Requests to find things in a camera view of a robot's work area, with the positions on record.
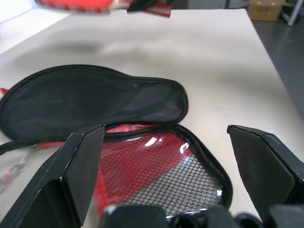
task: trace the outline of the cardboard box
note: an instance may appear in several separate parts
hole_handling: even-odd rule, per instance
[[[277,21],[283,6],[289,6],[285,0],[249,0],[242,4],[247,8],[252,20]]]

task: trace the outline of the white table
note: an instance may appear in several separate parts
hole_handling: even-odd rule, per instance
[[[233,214],[257,213],[238,173],[226,133],[229,124],[271,132],[304,161],[304,124],[243,9],[176,10],[170,19],[124,11],[68,16],[0,55],[0,87],[10,88],[30,74],[64,64],[100,65],[180,82],[189,98],[181,124],[203,141],[231,177]],[[1,143],[7,141],[0,137]],[[54,151],[40,151],[0,195],[0,219]],[[1,156],[1,173],[21,153]],[[96,227],[97,221],[92,206],[85,226]]]

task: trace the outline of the gray floor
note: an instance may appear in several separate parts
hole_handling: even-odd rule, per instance
[[[285,87],[304,120],[304,23],[253,22]]]

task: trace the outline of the blurry red item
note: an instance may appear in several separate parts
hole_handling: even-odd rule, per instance
[[[42,142],[38,144],[38,148],[42,150],[50,147],[61,147],[63,144],[65,144],[65,142]]]
[[[169,18],[171,15],[171,10],[171,5],[157,2],[154,6],[146,9],[145,12]]]
[[[5,95],[9,90],[5,88],[0,88],[2,95]]]
[[[191,156],[188,146],[172,133],[104,143],[95,187],[99,213],[110,204],[126,201]]]
[[[37,4],[62,10],[104,13],[109,11],[113,0],[35,0]]]

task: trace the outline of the black zipper pouch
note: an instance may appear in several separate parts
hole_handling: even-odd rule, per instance
[[[177,124],[187,111],[186,92],[172,80],[101,66],[53,67],[20,81],[0,101],[0,129],[13,139],[0,154],[106,124],[95,189],[100,212],[114,203],[157,204],[167,216],[229,207],[227,173]]]

